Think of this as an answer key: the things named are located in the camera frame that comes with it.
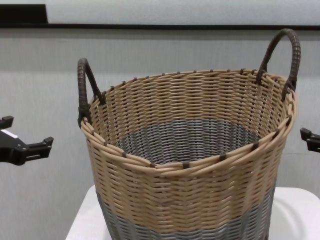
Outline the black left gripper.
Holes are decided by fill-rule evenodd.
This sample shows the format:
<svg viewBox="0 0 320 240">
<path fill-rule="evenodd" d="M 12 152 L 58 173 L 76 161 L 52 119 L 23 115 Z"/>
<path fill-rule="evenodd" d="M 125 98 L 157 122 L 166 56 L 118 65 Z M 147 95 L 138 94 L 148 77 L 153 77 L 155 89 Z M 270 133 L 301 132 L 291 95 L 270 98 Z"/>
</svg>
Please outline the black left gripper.
<svg viewBox="0 0 320 240">
<path fill-rule="evenodd" d="M 12 127 L 14 117 L 4 116 L 0 119 L 0 161 L 16 166 L 26 161 L 48 158 L 54 142 L 53 137 L 47 137 L 42 142 L 25 144 L 8 128 Z"/>
</svg>

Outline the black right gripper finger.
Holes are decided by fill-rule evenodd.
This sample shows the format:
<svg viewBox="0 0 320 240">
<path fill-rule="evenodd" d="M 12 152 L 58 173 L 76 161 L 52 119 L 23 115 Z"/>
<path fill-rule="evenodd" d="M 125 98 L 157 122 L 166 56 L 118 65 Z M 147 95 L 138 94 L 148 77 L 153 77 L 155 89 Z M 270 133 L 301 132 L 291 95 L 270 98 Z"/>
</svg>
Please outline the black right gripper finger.
<svg viewBox="0 0 320 240">
<path fill-rule="evenodd" d="M 303 141 L 307 144 L 307 149 L 312 152 L 320 151 L 320 136 L 318 134 L 312 133 L 311 130 L 306 128 L 300 129 L 300 136 Z"/>
</svg>

